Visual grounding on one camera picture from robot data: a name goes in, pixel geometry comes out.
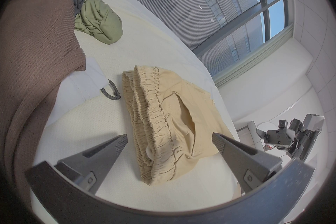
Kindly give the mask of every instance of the green cloth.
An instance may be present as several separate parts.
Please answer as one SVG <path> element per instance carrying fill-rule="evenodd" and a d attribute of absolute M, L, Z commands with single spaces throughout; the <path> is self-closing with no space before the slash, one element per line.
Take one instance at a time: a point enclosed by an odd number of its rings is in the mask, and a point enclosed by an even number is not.
<path fill-rule="evenodd" d="M 75 30 L 94 36 L 105 44 L 117 42 L 123 35 L 120 17 L 103 0 L 84 0 L 75 17 Z"/>

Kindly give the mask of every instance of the white garment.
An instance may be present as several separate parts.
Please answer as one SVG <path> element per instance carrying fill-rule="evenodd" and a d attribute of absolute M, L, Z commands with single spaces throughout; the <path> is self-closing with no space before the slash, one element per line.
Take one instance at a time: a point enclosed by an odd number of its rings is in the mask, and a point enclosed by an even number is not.
<path fill-rule="evenodd" d="M 62 80 L 53 110 L 45 127 L 53 124 L 69 110 L 86 100 L 100 95 L 100 89 L 109 84 L 94 58 L 86 57 L 86 70 L 74 71 Z"/>

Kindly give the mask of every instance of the white bed sheet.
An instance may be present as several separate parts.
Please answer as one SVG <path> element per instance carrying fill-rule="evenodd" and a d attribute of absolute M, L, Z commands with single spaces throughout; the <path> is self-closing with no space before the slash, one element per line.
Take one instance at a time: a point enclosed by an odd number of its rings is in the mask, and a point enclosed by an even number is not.
<path fill-rule="evenodd" d="M 124 35 L 106 45 L 75 31 L 87 57 L 94 57 L 105 76 L 122 95 L 121 74 L 135 65 L 172 70 L 211 93 L 223 121 L 239 140 L 224 102 L 206 67 L 185 44 L 137 0 L 103 0 L 120 16 Z M 109 100 L 102 94 L 70 110 L 48 126 L 40 139 L 34 165 L 88 149 L 120 134 L 128 134 L 124 148 L 96 193 L 113 203 L 150 211 L 186 211 L 230 201 L 237 180 L 220 154 L 201 159 L 186 175 L 159 186 L 140 179 L 133 143 L 132 125 L 125 100 Z M 32 193 L 34 212 L 45 222 L 54 220 Z"/>

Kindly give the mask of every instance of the bed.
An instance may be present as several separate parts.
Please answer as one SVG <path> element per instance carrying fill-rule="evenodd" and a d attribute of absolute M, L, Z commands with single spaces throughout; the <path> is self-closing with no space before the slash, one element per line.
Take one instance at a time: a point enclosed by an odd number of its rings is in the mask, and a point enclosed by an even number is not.
<path fill-rule="evenodd" d="M 215 105 L 234 138 L 239 140 L 224 102 L 206 67 L 185 44 L 137 0 L 103 0 L 121 17 L 124 35 L 106 45 L 75 31 L 87 57 L 94 57 L 108 79 L 122 94 L 121 74 L 135 65 L 172 70 L 211 93 Z M 55 165 L 73 155 L 120 134 L 128 134 L 124 148 L 96 195 L 110 202 L 149 211 L 186 211 L 230 201 L 237 180 L 218 153 L 201 159 L 196 167 L 177 180 L 148 186 L 140 179 L 125 100 L 109 100 L 103 94 L 70 110 L 46 127 L 39 142 L 34 165 L 44 160 Z M 31 193 L 34 212 L 46 223 L 55 223 Z"/>

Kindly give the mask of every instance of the brown sweater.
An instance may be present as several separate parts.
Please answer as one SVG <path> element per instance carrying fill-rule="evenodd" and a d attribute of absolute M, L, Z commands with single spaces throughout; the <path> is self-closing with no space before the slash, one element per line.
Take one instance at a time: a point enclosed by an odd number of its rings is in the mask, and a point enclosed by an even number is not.
<path fill-rule="evenodd" d="M 85 70 L 73 0 L 11 0 L 0 19 L 0 164 L 31 206 L 24 172 L 61 81 Z"/>

